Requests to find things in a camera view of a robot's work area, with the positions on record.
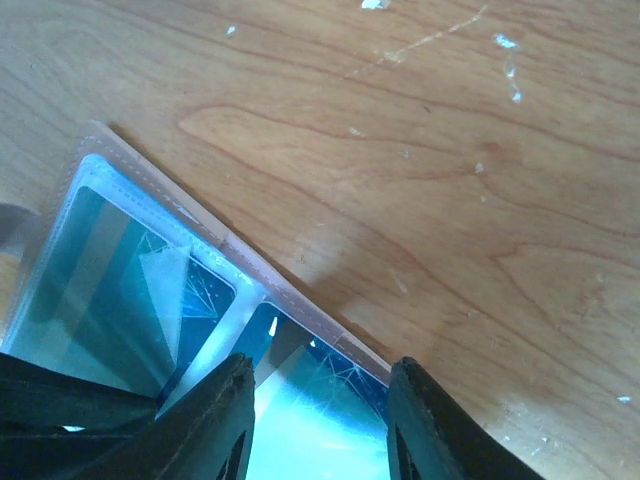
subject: translucent plastic sheet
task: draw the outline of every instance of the translucent plastic sheet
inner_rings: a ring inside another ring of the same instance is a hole
[[[2,350],[169,408],[251,357],[249,480],[389,478],[387,389],[99,155],[82,161]]]

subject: wooden table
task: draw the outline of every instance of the wooden table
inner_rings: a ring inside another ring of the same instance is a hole
[[[639,13],[5,0],[0,201],[108,122],[547,478],[637,479]]]

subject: reflective surface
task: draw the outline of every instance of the reflective surface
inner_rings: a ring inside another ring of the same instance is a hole
[[[29,282],[4,351],[165,409],[241,352],[250,480],[389,478],[386,387],[104,159],[83,161]]]

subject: white paint speck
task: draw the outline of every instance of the white paint speck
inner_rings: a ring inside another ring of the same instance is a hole
[[[511,55],[507,58],[507,61],[504,62],[504,74],[507,78],[514,78],[516,76],[516,64]]]
[[[522,92],[520,91],[520,87],[516,85],[516,82],[513,80],[509,84],[509,92],[511,94],[511,100],[513,103],[520,103],[522,101]]]
[[[516,42],[515,40],[511,40],[509,37],[502,33],[494,34],[493,41],[506,50],[520,50],[520,45],[518,45],[518,42]]]
[[[354,137],[366,137],[364,132],[358,130],[356,127],[349,127],[349,133],[351,133],[351,135],[353,135]]]
[[[391,274],[393,281],[396,282],[396,285],[398,286],[400,291],[405,295],[407,295],[409,293],[409,289],[407,288],[407,285],[398,276],[398,272],[396,272],[393,268],[390,268],[389,273]]]
[[[362,0],[361,6],[365,10],[385,10],[389,3],[389,0]]]

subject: scratch on wood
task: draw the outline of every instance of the scratch on wood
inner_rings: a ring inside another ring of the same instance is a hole
[[[368,70],[370,68],[373,68],[377,65],[380,65],[381,63],[383,63],[385,60],[393,60],[393,61],[397,61],[397,59],[403,59],[406,57],[407,52],[409,52],[410,50],[413,50],[414,48],[417,48],[421,45],[424,45],[425,43],[429,43],[432,42],[434,40],[437,40],[438,38],[442,38],[446,35],[450,35],[452,33],[457,32],[458,30],[461,30],[465,27],[468,27],[469,25],[471,25],[472,23],[477,22],[478,20],[480,20],[482,18],[482,14],[484,13],[484,11],[487,9],[487,7],[489,6],[489,4],[485,4],[480,10],[478,10],[478,12],[471,17],[469,20],[462,22],[462,23],[457,23],[455,25],[453,25],[452,27],[449,27],[447,30],[441,30],[437,33],[434,33],[433,35],[427,35],[426,37],[421,38],[420,40],[418,40],[417,42],[412,43],[411,45],[408,45],[404,48],[401,48],[400,50],[396,50],[394,52],[386,52],[385,56],[378,59],[377,61],[370,63],[369,65],[366,65],[362,68],[359,68],[357,70],[354,70],[351,73],[348,73],[347,75],[345,75],[344,77],[342,77],[343,79],[348,79],[348,78],[352,78],[355,77],[357,75],[359,75],[360,73],[364,72],[365,70]]]

